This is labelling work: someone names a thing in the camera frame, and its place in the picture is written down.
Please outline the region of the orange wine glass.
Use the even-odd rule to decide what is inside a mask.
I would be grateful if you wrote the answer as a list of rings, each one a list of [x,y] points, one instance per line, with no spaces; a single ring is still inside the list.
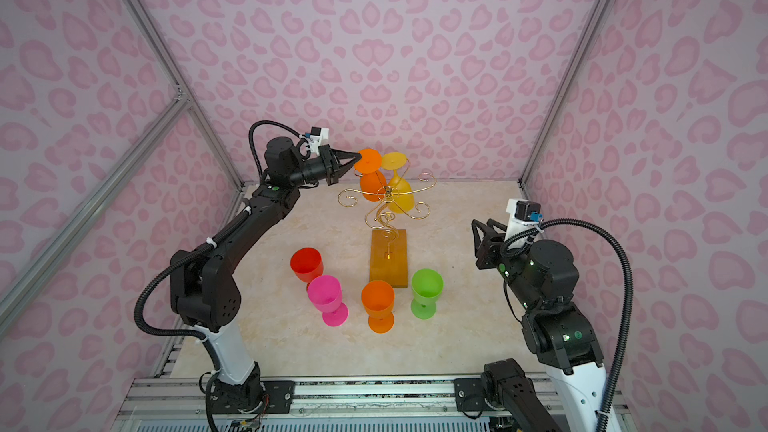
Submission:
[[[387,179],[381,172],[382,156],[371,148],[360,151],[361,159],[354,165],[359,175],[359,189],[370,202],[379,202],[385,195]]]
[[[384,334],[394,326],[395,298],[393,287],[382,280],[371,281],[362,289],[361,302],[368,315],[368,326],[373,332]]]

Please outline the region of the green wine glass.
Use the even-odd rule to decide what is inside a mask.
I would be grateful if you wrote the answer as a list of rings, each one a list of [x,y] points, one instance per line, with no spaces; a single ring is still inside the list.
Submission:
[[[437,301],[444,290],[442,276],[433,269],[420,269],[411,278],[411,312],[421,320],[431,319],[437,311]]]

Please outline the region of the red wine glass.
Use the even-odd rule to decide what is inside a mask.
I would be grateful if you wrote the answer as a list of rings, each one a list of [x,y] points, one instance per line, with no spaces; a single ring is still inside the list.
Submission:
[[[314,279],[324,273],[322,255],[315,248],[302,248],[291,257],[290,268],[300,281],[309,286]]]

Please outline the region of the pink wine glass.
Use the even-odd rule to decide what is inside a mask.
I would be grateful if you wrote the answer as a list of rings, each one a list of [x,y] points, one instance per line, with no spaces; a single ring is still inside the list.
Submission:
[[[307,294],[327,326],[339,327],[347,321],[349,311],[343,302],[341,283],[336,277],[322,275],[313,279],[307,287]]]

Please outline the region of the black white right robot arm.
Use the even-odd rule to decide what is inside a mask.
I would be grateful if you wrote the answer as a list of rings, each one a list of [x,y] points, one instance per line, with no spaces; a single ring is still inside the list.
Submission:
[[[617,345],[610,366],[590,321],[573,300],[579,271],[571,250],[561,242],[539,239],[548,228],[573,226],[604,239],[614,250],[624,273],[624,303]],[[626,351],[632,313],[633,277],[620,243],[603,228],[580,219],[561,218],[536,223],[510,234],[493,219],[471,223],[476,266],[501,276],[506,297],[524,309],[519,319],[529,351],[561,400],[573,431],[618,431],[614,397]]]

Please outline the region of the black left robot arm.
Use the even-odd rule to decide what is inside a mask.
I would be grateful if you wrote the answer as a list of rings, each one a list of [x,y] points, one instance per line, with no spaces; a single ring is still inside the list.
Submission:
[[[359,162],[359,152],[329,145],[312,146],[309,153],[297,142],[278,137],[267,144],[263,179],[244,209],[196,249],[197,257],[179,251],[173,259],[187,264],[170,275],[171,308],[195,333],[212,363],[210,394],[233,407],[251,411],[263,401],[258,363],[244,345],[236,323],[242,296],[234,272],[251,248],[292,211],[301,190],[339,182]]]

